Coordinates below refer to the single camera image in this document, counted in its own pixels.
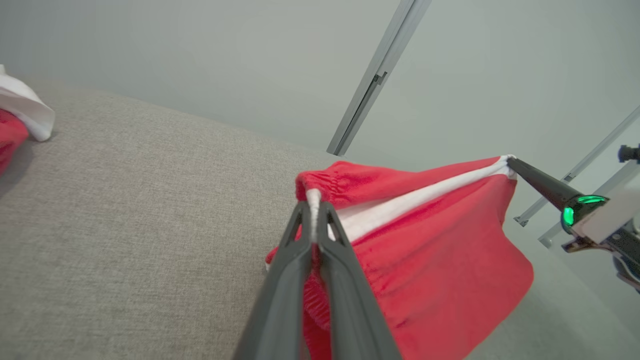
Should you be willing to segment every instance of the garment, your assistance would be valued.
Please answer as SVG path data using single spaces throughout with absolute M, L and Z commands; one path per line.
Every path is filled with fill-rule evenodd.
M 0 65 L 0 109 L 9 111 L 24 123 L 39 142 L 51 136 L 56 115 L 25 83 L 4 73 Z
M 13 152 L 29 136 L 27 128 L 12 113 L 0 109 L 0 175 L 4 172 Z
M 531 286 L 530 262 L 502 232 L 516 185 L 507 158 L 415 173 L 339 161 L 298 176 L 298 200 L 316 189 L 337 209 L 404 359 L 464 358 Z M 312 360 L 330 359 L 317 261 L 303 301 Z

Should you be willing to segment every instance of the gray fabric surface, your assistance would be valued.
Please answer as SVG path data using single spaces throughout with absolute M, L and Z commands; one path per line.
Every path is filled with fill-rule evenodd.
M 0 359 L 229 358 L 296 174 L 337 158 L 28 83 L 57 119 L 0 176 Z

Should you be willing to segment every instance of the white stripe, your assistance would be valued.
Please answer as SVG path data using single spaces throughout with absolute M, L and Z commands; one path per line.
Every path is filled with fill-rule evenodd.
M 370 202 L 367 203 L 368 206 L 361 204 L 358 206 L 359 211 L 353 211 L 351 208 L 341 209 L 337 212 L 338 217 L 340 218 L 347 238 L 353 243 L 365 234 L 391 222 L 393 219 L 402 216 L 416 207 L 482 178 L 499 174 L 514 178 L 515 172 L 507 166 L 507 159 L 511 157 L 514 156 L 501 156 L 498 161 L 488 167 L 450 177 L 439 183 L 425 186 L 382 203 L 379 201 Z M 333 233 L 331 231 L 329 235 L 333 239 Z

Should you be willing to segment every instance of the green led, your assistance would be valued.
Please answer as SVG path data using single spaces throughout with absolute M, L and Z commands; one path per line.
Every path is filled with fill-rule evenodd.
M 587 195 L 587 196 L 583 196 L 583 197 L 579 197 L 578 198 L 578 202 L 581 204 L 591 204 L 594 202 L 603 202 L 606 201 L 607 199 L 602 197 L 602 196 L 597 196 L 597 195 Z
M 562 219 L 567 226 L 573 225 L 573 209 L 564 208 Z

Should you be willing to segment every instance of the red cloth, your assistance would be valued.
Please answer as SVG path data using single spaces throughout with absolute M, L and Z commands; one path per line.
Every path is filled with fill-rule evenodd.
M 296 196 L 306 200 L 306 190 L 317 188 L 322 201 L 339 210 L 397 197 L 497 160 L 417 173 L 339 161 L 324 171 L 301 173 Z M 515 185 L 505 175 L 488 176 L 350 239 L 404 359 L 463 359 L 526 294 L 532 266 L 502 231 Z M 304 336 L 312 360 L 324 360 L 331 359 L 330 314 L 315 260 L 305 283 Z
M 13 152 L 28 136 L 29 132 L 20 119 L 0 109 L 0 175 L 11 162 Z

